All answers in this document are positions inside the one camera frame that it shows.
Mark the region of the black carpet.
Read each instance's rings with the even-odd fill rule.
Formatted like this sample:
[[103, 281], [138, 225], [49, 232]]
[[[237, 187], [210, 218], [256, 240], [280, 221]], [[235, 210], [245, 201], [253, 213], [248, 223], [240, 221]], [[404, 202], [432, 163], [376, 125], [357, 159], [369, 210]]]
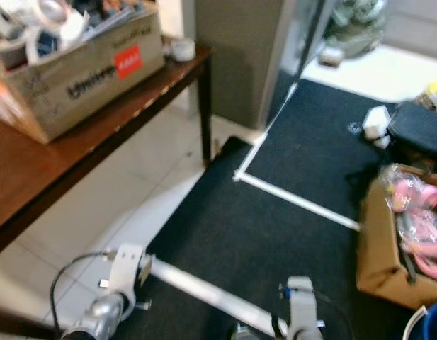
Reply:
[[148, 252], [222, 290], [286, 317], [279, 286], [309, 276], [334, 307], [319, 305], [328, 340], [393, 340], [412, 311], [358, 291], [358, 233], [232, 176], [245, 173], [357, 220], [380, 168], [380, 150], [356, 133], [380, 102], [303, 81], [274, 119], [261, 146], [239, 139], [193, 185]]

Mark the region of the grey green bag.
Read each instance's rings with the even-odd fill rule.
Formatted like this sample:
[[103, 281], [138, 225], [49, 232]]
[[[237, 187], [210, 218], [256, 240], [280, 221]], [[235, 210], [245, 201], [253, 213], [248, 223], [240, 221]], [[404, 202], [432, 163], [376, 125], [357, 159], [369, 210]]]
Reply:
[[376, 49], [387, 25], [387, 0], [336, 0], [324, 34], [325, 46], [358, 57]]

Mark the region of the grey tape roll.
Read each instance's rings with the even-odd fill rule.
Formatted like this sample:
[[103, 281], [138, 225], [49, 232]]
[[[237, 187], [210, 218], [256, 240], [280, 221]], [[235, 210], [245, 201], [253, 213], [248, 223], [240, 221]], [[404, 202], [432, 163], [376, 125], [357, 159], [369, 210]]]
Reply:
[[190, 62], [196, 56], [196, 45], [188, 38], [173, 39], [169, 43], [170, 55], [176, 62]]

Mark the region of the dark brown wood table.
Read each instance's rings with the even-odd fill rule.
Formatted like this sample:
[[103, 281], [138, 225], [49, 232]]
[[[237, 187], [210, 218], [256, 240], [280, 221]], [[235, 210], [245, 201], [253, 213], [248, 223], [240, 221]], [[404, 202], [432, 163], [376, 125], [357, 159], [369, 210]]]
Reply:
[[192, 61], [170, 62], [49, 144], [0, 122], [0, 253], [190, 86], [198, 89], [202, 165], [209, 167], [214, 54], [196, 46]]

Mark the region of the grey cabinet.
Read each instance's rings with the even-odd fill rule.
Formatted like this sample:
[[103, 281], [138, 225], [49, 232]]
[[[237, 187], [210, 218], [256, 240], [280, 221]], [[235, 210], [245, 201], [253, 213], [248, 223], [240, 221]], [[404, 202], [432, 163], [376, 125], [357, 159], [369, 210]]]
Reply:
[[196, 42], [214, 49], [212, 113], [265, 130], [300, 80], [322, 0], [195, 0]]

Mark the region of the small white box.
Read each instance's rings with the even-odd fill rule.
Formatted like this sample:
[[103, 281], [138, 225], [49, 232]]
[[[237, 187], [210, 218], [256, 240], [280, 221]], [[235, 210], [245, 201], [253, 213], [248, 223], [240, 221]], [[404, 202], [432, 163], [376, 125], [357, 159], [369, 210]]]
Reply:
[[363, 138], [371, 145], [386, 149], [391, 143], [389, 125], [391, 115], [387, 106], [380, 105], [368, 110], [363, 121]]

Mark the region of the yellow item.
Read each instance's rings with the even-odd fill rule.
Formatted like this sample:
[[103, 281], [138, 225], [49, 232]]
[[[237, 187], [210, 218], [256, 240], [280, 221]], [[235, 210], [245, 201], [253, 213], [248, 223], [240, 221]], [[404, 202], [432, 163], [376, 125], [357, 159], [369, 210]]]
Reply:
[[437, 111], [437, 82], [429, 82], [423, 95], [425, 105]]

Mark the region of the plain brown cardboard box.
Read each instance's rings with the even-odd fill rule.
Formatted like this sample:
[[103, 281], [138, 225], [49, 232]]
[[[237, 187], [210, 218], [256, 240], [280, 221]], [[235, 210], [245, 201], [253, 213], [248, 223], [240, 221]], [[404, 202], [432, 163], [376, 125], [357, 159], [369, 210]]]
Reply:
[[360, 213], [358, 289], [403, 307], [437, 303], [437, 174], [393, 164]]

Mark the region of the printed cardboard box red sticker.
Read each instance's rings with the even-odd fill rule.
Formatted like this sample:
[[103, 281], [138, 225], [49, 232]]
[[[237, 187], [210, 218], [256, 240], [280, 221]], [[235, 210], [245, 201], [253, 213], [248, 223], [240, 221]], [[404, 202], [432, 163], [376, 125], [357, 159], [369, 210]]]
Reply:
[[0, 122], [46, 145], [164, 67], [159, 7], [53, 59], [0, 70]]

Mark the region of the blue bucket with white rim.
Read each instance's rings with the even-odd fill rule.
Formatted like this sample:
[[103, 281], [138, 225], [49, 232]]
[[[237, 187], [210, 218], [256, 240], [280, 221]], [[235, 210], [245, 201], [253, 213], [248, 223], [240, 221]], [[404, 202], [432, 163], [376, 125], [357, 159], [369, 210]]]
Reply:
[[437, 303], [420, 307], [409, 318], [402, 340], [437, 340]]

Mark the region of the black padded seat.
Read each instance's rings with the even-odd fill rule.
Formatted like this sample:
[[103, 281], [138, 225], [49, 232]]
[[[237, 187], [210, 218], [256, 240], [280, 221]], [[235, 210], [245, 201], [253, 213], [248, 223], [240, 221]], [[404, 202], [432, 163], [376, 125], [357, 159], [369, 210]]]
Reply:
[[431, 159], [437, 171], [437, 111], [412, 101], [395, 106], [387, 134], [394, 142]]

